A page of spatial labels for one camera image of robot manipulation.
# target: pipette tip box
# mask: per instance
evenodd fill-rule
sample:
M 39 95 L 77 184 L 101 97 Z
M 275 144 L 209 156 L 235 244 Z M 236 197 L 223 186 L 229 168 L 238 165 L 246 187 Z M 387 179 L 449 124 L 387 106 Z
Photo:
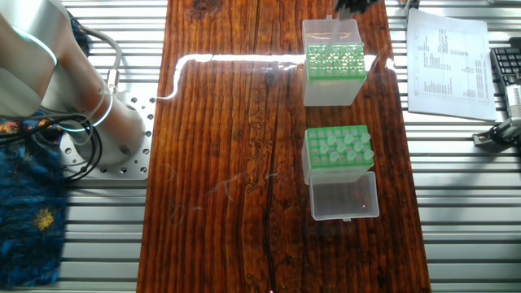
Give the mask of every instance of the pipette tip box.
M 349 106 L 367 78 L 355 20 L 304 20 L 304 105 Z
M 302 164 L 315 220 L 379 215 L 366 125 L 306 130 Z

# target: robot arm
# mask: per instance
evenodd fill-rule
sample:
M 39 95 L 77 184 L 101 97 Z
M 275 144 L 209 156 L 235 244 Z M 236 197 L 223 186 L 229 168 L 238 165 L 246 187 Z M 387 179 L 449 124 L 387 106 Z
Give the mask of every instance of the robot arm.
M 60 0 L 0 0 L 0 116 L 81 113 L 103 141 L 100 164 L 127 160 L 141 146 L 144 124 L 122 103 L 83 54 Z M 89 138 L 77 122 L 60 126 L 89 158 Z
M 366 12 L 367 8 L 379 0 L 337 0 L 335 12 L 339 13 L 339 20 L 347 20 L 351 15 Z

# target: black keyboard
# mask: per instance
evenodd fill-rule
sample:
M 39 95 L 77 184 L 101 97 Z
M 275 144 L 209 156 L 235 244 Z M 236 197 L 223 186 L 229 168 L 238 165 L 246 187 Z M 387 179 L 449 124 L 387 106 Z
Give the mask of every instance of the black keyboard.
M 493 70 L 501 80 L 505 91 L 508 85 L 516 83 L 516 73 L 521 74 L 521 50 L 518 48 L 496 48 L 491 53 Z

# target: patterned cloth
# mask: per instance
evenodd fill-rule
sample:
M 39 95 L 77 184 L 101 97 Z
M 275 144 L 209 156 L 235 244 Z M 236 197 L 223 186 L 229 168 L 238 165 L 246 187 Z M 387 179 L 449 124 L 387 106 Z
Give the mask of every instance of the patterned cloth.
M 78 44 L 88 38 L 72 16 Z M 0 120 L 0 135 L 41 124 Z M 56 281 L 65 235 L 66 189 L 59 162 L 57 126 L 0 146 L 0 290 Z

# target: wooden board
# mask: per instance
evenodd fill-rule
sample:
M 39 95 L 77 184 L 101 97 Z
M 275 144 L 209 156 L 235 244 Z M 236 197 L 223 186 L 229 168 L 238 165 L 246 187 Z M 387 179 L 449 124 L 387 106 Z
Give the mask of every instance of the wooden board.
M 332 7 L 169 1 L 138 292 L 431 291 L 384 4 L 357 17 L 377 61 L 351 107 L 305 108 L 301 65 L 240 60 L 303 54 Z M 304 131 L 337 125 L 368 125 L 376 219 L 311 217 Z

